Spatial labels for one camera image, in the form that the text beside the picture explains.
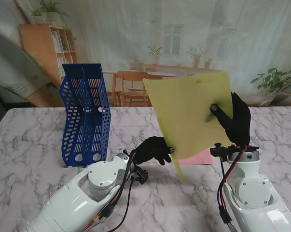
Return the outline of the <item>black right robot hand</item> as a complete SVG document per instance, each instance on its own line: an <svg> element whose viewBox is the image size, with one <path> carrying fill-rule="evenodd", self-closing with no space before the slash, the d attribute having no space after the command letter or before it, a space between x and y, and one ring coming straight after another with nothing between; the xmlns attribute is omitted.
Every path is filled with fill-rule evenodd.
<svg viewBox="0 0 291 232"><path fill-rule="evenodd" d="M232 119L217 104L211 105L209 109L225 129L228 139L236 146L245 147L250 143L250 110L235 92L231 92L231 97L233 104Z"/></svg>

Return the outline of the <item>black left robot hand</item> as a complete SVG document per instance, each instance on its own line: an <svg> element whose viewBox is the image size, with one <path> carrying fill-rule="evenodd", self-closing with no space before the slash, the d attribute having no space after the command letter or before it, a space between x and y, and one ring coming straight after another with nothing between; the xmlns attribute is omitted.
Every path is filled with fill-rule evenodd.
<svg viewBox="0 0 291 232"><path fill-rule="evenodd" d="M174 148L168 147L164 137L149 137L144 140L137 148L131 151L133 162L140 165L151 159L156 159L160 165L171 163L170 155L174 152Z"/></svg>

